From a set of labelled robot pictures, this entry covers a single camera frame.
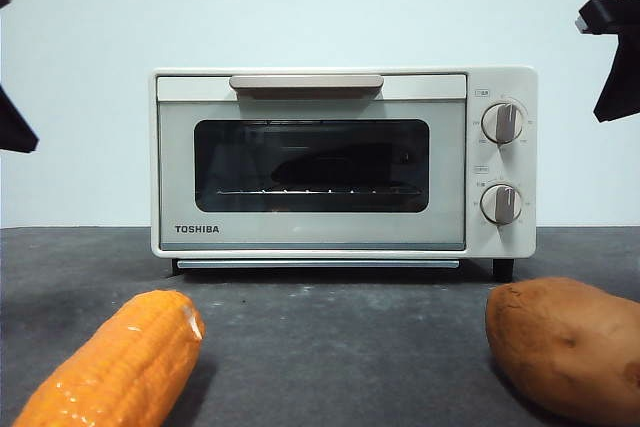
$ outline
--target oven window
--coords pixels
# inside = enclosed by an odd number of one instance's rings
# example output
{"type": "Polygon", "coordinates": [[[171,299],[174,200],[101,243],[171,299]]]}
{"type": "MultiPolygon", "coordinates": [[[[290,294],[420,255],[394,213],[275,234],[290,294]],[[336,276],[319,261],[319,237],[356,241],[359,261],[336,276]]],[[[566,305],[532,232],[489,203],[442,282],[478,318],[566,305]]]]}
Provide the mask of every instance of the oven window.
{"type": "Polygon", "coordinates": [[[420,212],[429,199],[421,120],[205,120],[194,132],[205,212],[420,212]]]}

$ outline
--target oven label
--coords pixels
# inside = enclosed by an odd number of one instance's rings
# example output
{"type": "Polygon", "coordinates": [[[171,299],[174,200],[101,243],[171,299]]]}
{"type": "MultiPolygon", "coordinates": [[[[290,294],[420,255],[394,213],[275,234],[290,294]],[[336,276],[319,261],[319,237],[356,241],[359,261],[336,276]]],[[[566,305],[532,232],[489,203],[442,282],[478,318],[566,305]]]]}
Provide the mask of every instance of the oven label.
{"type": "Polygon", "coordinates": [[[217,225],[176,225],[176,232],[179,234],[219,234],[220,227],[217,225]]]}

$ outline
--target corn on the cob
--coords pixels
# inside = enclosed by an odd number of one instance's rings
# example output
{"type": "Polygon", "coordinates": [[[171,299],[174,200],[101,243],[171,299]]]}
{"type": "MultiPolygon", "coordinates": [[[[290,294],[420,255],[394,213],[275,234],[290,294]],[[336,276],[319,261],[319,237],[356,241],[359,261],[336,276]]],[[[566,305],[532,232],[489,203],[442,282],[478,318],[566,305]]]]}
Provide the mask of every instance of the corn on the cob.
{"type": "Polygon", "coordinates": [[[156,427],[196,363],[205,326],[175,291],[135,296],[31,396],[14,427],[156,427]]]}

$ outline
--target gray countertop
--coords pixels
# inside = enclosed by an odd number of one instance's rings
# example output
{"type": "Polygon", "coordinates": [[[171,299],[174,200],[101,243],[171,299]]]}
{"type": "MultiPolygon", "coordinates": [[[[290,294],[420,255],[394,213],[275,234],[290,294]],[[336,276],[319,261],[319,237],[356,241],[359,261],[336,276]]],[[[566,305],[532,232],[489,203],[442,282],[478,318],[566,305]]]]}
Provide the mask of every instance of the gray countertop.
{"type": "MultiPolygon", "coordinates": [[[[133,295],[177,289],[207,324],[166,426],[577,425],[520,398],[484,334],[490,262],[458,270],[171,277],[146,228],[2,235],[2,425],[133,295]]],[[[515,280],[563,275],[640,300],[640,227],[541,228],[515,280]]]]}

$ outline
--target cream-colored oven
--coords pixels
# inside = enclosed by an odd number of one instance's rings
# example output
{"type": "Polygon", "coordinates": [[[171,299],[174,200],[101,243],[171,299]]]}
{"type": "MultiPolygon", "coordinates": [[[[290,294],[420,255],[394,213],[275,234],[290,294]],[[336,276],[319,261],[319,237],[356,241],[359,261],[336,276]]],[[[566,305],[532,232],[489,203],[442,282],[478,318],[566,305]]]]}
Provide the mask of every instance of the cream-colored oven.
{"type": "Polygon", "coordinates": [[[153,252],[175,268],[492,258],[505,277],[535,249],[536,83],[526,67],[157,70],[153,252]]]}

